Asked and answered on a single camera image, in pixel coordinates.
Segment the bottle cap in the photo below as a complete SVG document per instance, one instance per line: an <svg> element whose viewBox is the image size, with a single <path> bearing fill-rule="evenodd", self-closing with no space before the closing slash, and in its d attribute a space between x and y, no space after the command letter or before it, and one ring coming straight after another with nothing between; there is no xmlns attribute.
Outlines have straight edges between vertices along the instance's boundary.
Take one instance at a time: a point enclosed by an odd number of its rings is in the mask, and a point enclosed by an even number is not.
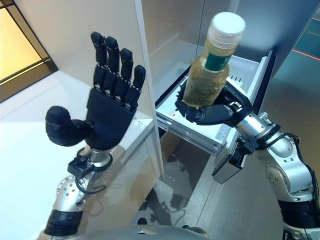
<svg viewBox="0 0 320 240"><path fill-rule="evenodd" d="M246 28L245 20L232 12L224 11L215 15L210 23L207 39L221 49L231 49L240 42Z"/></svg>

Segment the floor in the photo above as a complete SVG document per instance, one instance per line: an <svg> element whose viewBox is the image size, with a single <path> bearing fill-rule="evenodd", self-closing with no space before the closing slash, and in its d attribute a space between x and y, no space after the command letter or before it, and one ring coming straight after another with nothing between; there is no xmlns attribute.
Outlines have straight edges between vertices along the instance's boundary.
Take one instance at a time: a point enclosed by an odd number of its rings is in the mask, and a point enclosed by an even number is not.
<svg viewBox="0 0 320 240"><path fill-rule="evenodd" d="M151 225L182 227L186 206L210 155L182 140L164 166L160 177L132 220L146 218Z"/></svg>

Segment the drawer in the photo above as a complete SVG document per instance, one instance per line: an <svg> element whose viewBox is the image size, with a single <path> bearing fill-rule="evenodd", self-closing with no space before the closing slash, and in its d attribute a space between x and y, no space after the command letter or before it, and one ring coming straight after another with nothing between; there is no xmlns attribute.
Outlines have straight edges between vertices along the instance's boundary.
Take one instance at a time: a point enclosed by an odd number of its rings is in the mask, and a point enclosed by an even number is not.
<svg viewBox="0 0 320 240"><path fill-rule="evenodd" d="M229 61L229 77L236 81L245 91L251 103L253 104L258 90L261 86L264 74L267 69L271 52L264 56L260 62L251 61L238 56L232 56ZM156 115L158 125L165 131L171 131L186 141L198 146L204 151L216 155L226 147L233 147L233 142L237 138L235 129L225 124L201 126L187 121L176 111L175 102L177 99L180 85L188 79L188 73L180 77L181 81L173 89L161 96L162 100L156 105Z"/></svg>

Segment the white wall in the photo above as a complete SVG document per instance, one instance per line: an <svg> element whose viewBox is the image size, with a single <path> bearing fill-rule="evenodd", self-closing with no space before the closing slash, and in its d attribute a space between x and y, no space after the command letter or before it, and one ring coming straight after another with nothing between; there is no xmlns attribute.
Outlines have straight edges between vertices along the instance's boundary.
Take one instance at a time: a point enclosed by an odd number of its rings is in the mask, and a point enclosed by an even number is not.
<svg viewBox="0 0 320 240"><path fill-rule="evenodd" d="M144 66L133 0L17 0L18 7L59 69L92 85L96 65L90 33L117 39L119 48L133 52L134 65ZM152 116L145 82L139 110Z"/></svg>

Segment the robotic hand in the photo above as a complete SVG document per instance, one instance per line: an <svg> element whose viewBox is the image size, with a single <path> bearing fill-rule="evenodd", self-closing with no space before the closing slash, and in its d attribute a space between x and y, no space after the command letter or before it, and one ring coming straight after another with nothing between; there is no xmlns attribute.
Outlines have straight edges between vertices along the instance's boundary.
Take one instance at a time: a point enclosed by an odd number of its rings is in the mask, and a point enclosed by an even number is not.
<svg viewBox="0 0 320 240"><path fill-rule="evenodd" d="M69 147L85 140L87 146L69 163L68 172L72 175L59 184L53 210L39 240L77 238L86 197L106 189L106 185L96 184L112 163L109 150L119 144L136 113L145 81L146 70L137 65L131 83L133 54L126 48L119 51L117 40L97 32L91 34L91 40L97 65L86 120L71 120L68 110L61 106L52 106L45 117L45 129L53 143Z"/></svg>
<svg viewBox="0 0 320 240"><path fill-rule="evenodd" d="M213 105L199 109L183 102L185 83L180 87L175 106L188 121L197 125L223 123L241 134L232 154L214 170L213 177L230 172L234 175L242 169L245 155L260 150L257 157L265 166L265 175L281 209L283 239L320 239L318 182L315 172L303 160L297 136L279 132L280 126L271 122L265 112L259 116L253 113L249 99L228 81ZM227 169L227 165L237 170Z"/></svg>
<svg viewBox="0 0 320 240"><path fill-rule="evenodd" d="M97 65L93 75L94 87L86 106L86 120L71 120L66 109L52 106L45 117L45 129L55 144L68 147L85 139L91 148L107 151L121 141L136 113L146 70L137 65L131 84L132 52L126 48L119 52L117 40L111 36L105 39L94 32L91 39L96 49Z"/></svg>

